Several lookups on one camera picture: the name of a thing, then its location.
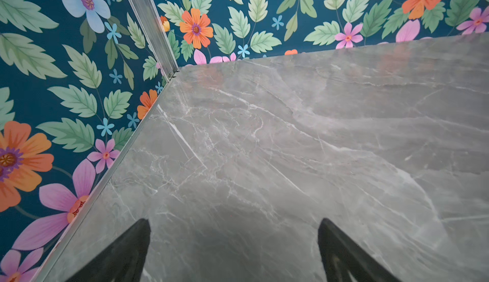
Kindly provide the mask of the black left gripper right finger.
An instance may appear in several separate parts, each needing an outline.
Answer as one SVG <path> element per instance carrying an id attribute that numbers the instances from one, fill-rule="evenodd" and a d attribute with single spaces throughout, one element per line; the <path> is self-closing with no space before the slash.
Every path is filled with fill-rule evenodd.
<path id="1" fill-rule="evenodd" d="M 328 218 L 318 228 L 318 247 L 327 281 L 400 282 Z"/>

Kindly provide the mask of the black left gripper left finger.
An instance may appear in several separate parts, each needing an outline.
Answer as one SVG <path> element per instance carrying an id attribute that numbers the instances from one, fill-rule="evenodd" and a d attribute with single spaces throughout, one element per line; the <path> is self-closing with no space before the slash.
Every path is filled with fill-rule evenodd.
<path id="1" fill-rule="evenodd" d="M 150 245 L 150 222 L 142 218 L 68 279 L 75 282 L 139 282 Z"/>

